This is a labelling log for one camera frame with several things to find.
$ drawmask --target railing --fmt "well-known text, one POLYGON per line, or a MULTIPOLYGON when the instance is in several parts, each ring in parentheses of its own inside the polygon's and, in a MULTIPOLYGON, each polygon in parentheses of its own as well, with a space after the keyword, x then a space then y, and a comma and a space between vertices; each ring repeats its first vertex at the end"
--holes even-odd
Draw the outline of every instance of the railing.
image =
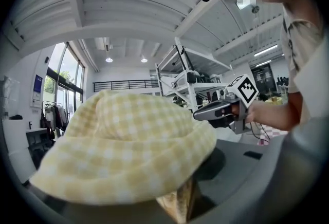
POLYGON ((94 92, 99 92, 102 90, 127 90, 159 87, 157 80, 94 82, 93 84, 94 92))

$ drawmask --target white ceiling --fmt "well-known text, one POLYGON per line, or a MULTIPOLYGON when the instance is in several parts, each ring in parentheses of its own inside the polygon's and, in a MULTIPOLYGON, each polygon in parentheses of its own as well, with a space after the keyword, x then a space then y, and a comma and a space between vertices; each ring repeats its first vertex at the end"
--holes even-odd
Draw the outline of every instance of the white ceiling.
POLYGON ((227 0, 209 4, 200 0, 17 0, 8 21, 22 55, 55 43, 84 39, 99 68, 106 66, 107 56, 114 59, 112 66, 154 68, 174 44, 177 28, 183 28, 183 46, 212 53, 234 67, 245 61, 256 65, 282 55, 279 46, 264 57, 253 57, 255 51, 278 44, 280 39, 281 24, 262 27, 282 14, 282 6, 259 6, 255 18, 251 6, 239 10, 227 0), (254 35, 246 38, 257 26, 259 43, 254 35), (97 37, 109 38, 113 50, 106 53, 97 49, 97 37), (227 50, 233 41, 238 44, 227 50), (149 60, 147 64, 141 63, 142 56, 149 60))

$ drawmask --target window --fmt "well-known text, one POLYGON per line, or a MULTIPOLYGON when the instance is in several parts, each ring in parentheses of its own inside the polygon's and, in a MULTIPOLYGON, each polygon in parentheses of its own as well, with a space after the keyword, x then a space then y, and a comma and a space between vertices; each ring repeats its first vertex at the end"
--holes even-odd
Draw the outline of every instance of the window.
POLYGON ((64 89, 61 86, 58 86, 57 89, 57 102, 60 103, 63 108, 66 110, 67 113, 67 108, 66 108, 66 89, 64 89))
POLYGON ((70 90, 67 93, 67 109, 68 120, 70 121, 74 115, 74 92, 70 90))
POLYGON ((61 64, 60 76, 67 81, 75 84, 78 61, 74 58, 69 49, 66 49, 63 61, 61 64))
POLYGON ((48 76, 46 76, 45 84, 43 87, 43 100, 50 102, 55 101, 55 81, 48 76))
POLYGON ((77 83, 76 86, 81 88, 82 87, 82 66, 79 64, 78 68, 78 75, 77 75, 77 83))
POLYGON ((48 65, 43 101, 56 102, 63 106, 70 121, 82 104, 83 76, 84 66, 69 43, 57 44, 48 65))
POLYGON ((82 104, 82 95, 80 93, 76 93, 76 103, 77 103, 77 109, 80 107, 82 104))
POLYGON ((50 62, 48 67, 56 72, 58 72, 60 67, 60 61, 64 52, 66 45, 65 43, 57 44, 55 49, 52 52, 50 62))

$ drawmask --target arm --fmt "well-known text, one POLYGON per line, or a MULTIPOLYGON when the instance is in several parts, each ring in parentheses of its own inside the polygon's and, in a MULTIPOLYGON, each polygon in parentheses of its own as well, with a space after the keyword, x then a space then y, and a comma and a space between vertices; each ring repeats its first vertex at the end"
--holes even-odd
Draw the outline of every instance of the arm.
POLYGON ((302 113, 303 97, 297 92, 288 95, 288 103, 272 105, 255 101, 249 108, 246 122, 257 122, 280 130, 289 131, 299 124, 302 113))

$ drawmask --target person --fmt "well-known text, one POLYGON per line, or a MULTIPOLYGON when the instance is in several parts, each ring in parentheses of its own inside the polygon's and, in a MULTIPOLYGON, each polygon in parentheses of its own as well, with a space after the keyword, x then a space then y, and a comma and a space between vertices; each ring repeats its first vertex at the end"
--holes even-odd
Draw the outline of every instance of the person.
MULTIPOLYGON (((281 46, 289 69, 288 102, 284 105, 271 105, 254 101, 246 122, 258 122, 289 131, 309 119, 309 112, 294 78, 323 41, 323 20, 313 0, 262 1, 283 4, 281 46)), ((237 114, 239 108, 234 106, 233 112, 237 114)))

